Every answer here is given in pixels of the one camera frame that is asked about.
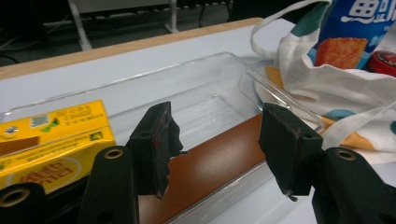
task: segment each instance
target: yellow food package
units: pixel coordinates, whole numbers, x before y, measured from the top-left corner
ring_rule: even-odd
[[[0,189],[36,182],[46,193],[88,175],[115,145],[101,101],[0,124]]]

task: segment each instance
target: bag handle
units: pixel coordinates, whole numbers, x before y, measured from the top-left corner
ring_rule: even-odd
[[[250,35],[250,45],[251,48],[253,49],[253,51],[255,53],[257,53],[258,55],[264,57],[264,58],[270,58],[270,59],[274,59],[276,57],[276,52],[271,51],[271,50],[266,50],[266,49],[262,49],[254,40],[254,35],[264,26],[266,26],[267,24],[269,24],[272,21],[275,21],[279,18],[281,18],[283,15],[285,15],[288,12],[300,9],[302,7],[306,7],[310,4],[316,3],[316,2],[328,2],[331,3],[332,0],[304,0],[301,2],[297,2],[294,3],[284,9],[282,9],[281,11],[278,11],[276,14],[269,16],[265,19],[263,19],[262,21],[260,21],[259,23],[257,23],[254,27],[253,30],[251,31],[251,35]]]
[[[385,111],[395,108],[395,106],[396,101],[387,106],[380,106],[369,111],[338,120],[322,135],[322,148],[326,150],[330,147],[340,146],[344,139],[353,132],[357,131],[371,120],[376,119]]]

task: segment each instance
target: teal spot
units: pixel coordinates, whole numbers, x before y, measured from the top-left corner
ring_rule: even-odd
[[[344,119],[344,118],[352,116],[352,115],[355,115],[355,113],[350,110],[334,109],[334,110],[328,112],[327,114],[325,114],[324,117],[326,117],[328,119],[332,119],[332,120],[340,120],[340,119]]]
[[[393,122],[390,124],[390,130],[391,130],[394,134],[396,134],[396,121],[393,121]]]

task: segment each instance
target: red can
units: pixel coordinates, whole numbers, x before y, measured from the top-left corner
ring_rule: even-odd
[[[373,53],[367,67],[371,72],[396,77],[396,53],[379,50]]]

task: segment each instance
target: clear plastic container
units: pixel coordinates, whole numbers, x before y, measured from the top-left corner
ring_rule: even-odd
[[[149,107],[171,101],[172,115],[181,130],[183,150],[189,150],[261,113],[264,92],[275,99],[273,103],[292,110],[314,129],[322,128],[318,117],[227,52],[145,74],[131,74],[105,86],[13,108],[0,115],[0,122],[100,99],[117,144],[124,145]],[[191,223],[195,217],[207,222],[271,178],[265,163],[253,167],[173,222]]]

